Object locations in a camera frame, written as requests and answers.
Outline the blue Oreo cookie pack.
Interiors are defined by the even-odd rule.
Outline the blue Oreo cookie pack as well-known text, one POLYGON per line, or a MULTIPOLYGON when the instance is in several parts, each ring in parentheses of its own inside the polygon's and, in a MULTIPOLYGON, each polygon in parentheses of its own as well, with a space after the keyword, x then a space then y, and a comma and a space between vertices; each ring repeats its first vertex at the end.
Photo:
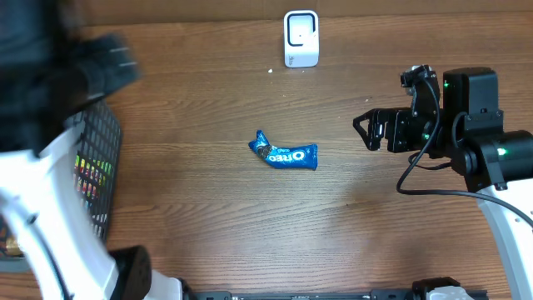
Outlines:
POLYGON ((316 170, 317 145, 299 147, 277 147, 268 141, 262 130, 248 143, 249 148, 268 165, 277 169, 303 168, 316 170))

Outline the green Haribo candy bag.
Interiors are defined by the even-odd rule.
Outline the green Haribo candy bag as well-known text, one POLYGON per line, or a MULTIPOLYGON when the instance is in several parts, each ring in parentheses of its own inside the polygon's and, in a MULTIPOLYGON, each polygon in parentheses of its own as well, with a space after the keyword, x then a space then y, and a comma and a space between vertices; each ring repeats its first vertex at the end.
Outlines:
POLYGON ((112 200, 113 165, 77 154, 74 165, 76 191, 88 201, 109 203, 112 200))

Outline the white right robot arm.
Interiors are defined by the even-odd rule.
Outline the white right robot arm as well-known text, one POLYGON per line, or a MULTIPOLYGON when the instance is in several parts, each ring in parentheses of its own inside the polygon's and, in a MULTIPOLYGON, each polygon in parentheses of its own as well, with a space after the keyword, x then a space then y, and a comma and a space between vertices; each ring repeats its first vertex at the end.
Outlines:
POLYGON ((409 107, 375 108, 354 118, 366 148, 387 140, 391 153, 409 153, 396 190, 411 196, 473 198, 492 231, 511 295, 532 297, 532 134, 507 132, 499 108, 498 77, 489 67, 444 72, 439 81, 428 65, 401 74, 412 97, 409 107), (466 190, 405 189, 421 158, 448 158, 466 190))

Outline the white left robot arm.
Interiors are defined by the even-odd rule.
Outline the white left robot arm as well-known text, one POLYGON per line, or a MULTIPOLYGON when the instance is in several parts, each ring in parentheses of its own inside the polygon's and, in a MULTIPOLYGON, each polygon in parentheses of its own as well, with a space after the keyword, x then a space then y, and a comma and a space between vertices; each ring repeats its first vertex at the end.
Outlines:
POLYGON ((137 80, 116 35, 83 39, 73 1, 1 4, 1 213, 45 299, 181 299, 142 246, 109 252, 77 200, 68 119, 137 80))

